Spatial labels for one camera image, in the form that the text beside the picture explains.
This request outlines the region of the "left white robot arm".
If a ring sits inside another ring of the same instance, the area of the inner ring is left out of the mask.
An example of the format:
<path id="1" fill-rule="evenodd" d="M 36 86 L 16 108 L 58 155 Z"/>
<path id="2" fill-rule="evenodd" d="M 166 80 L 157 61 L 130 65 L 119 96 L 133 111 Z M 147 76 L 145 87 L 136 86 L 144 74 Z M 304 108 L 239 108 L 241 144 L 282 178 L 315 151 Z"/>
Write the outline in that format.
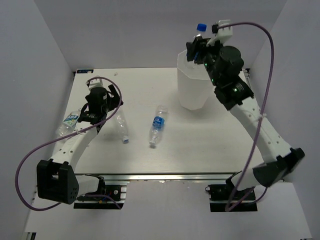
<path id="1" fill-rule="evenodd" d="M 105 196 L 103 177 L 94 174 L 76 175 L 75 168 L 89 143 L 99 134 L 109 111 L 123 104 L 115 86 L 96 85 L 85 97 L 74 136 L 50 157 L 36 167 L 37 193 L 41 199 L 72 204 L 78 197 L 90 195 L 99 200 Z"/>

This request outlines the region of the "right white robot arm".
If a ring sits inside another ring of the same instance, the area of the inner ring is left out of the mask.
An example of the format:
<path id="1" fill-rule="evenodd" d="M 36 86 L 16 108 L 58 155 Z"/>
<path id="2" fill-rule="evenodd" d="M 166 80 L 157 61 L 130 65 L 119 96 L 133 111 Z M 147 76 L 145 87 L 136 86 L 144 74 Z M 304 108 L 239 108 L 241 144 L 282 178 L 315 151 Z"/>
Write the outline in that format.
<path id="1" fill-rule="evenodd" d="M 260 151 L 263 162 L 230 176 L 226 195 L 236 200 L 244 190 L 258 185 L 270 187 L 291 173 L 304 158 L 301 148 L 291 147 L 261 113 L 254 93 L 239 74 L 244 64 L 240 51 L 224 46 L 219 40 L 209 45 L 209 38 L 197 35 L 186 43 L 187 61 L 204 65 L 218 101 L 244 127 Z"/>

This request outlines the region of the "clear unlabelled plastic bottle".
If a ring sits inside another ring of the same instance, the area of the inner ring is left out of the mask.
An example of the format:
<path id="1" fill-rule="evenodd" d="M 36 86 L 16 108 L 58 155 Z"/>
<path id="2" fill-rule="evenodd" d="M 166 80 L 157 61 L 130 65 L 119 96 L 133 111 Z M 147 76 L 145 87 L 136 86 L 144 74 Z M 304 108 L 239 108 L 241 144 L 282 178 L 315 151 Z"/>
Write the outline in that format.
<path id="1" fill-rule="evenodd" d="M 127 144 L 129 142 L 129 130 L 125 114 L 122 109 L 119 109 L 115 115 L 115 124 L 119 138 L 123 144 Z"/>

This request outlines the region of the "clear bottle blue label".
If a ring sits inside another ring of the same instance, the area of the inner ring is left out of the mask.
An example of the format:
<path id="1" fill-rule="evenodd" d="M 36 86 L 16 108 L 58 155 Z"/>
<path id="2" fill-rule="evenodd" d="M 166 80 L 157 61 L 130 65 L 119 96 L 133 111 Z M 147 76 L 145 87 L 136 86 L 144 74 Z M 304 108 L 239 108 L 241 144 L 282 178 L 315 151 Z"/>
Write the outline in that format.
<path id="1" fill-rule="evenodd" d="M 164 105 L 159 105 L 154 114 L 154 118 L 149 130 L 149 146 L 156 148 L 159 142 L 162 140 L 163 131 L 165 128 L 166 119 L 168 117 L 169 110 Z"/>

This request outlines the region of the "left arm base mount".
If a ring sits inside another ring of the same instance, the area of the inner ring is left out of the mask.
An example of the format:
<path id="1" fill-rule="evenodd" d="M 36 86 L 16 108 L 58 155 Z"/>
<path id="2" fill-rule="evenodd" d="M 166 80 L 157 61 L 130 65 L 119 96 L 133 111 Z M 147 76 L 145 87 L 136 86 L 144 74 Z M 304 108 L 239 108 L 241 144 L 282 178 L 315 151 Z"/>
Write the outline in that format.
<path id="1" fill-rule="evenodd" d="M 121 210 L 126 200 L 128 182 L 103 180 L 104 182 L 100 180 L 97 191 L 79 196 L 75 200 L 73 208 L 82 210 Z"/>

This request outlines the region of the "Pepsi bottle blue cap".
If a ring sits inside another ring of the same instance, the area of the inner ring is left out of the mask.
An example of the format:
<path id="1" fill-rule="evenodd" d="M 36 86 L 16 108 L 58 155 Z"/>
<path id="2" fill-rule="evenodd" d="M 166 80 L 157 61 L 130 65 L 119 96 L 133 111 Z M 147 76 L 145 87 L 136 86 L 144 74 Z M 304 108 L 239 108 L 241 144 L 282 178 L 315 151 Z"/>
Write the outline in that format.
<path id="1" fill-rule="evenodd" d="M 206 32 L 206 30 L 207 30 L 207 25 L 206 24 L 204 24 L 204 23 L 199 23 L 198 25 L 197 25 L 197 27 L 196 27 L 196 35 L 195 35 L 195 37 L 196 36 L 199 36 L 199 35 L 201 35 L 202 37 L 203 37 L 203 34 Z"/>

